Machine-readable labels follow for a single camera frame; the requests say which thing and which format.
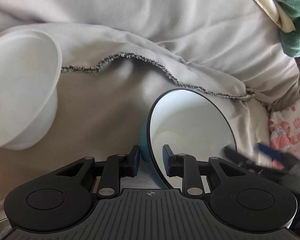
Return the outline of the white plastic cup bowl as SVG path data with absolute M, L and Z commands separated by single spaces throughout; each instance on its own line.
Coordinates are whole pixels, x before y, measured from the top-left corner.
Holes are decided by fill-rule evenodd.
M 61 66 L 59 44 L 43 31 L 0 36 L 0 148 L 24 150 L 49 131 Z

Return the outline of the blue enamel bowl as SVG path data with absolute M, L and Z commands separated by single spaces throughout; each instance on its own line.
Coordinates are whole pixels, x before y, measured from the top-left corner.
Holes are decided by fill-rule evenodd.
M 141 129 L 140 147 L 147 173 L 161 189 L 182 187 L 180 177 L 168 177 L 162 147 L 185 153 L 198 161 L 222 157 L 225 146 L 237 148 L 234 133 L 220 109 L 207 97 L 188 89 L 161 94 Z

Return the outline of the grey bed sheet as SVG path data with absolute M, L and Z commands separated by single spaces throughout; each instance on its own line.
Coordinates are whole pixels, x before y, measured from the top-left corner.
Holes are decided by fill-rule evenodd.
M 42 30 L 59 43 L 58 110 L 47 135 L 0 149 L 0 201 L 16 186 L 84 156 L 127 153 L 152 103 L 178 82 L 200 86 L 227 118 L 238 149 L 269 141 L 269 113 L 299 98 L 299 70 L 277 25 L 254 0 L 0 0 L 0 36 Z

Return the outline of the pink floral blanket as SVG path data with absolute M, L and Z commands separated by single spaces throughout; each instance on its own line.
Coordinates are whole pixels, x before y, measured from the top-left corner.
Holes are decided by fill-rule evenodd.
M 272 149 L 300 159 L 300 99 L 284 110 L 271 113 L 269 130 Z

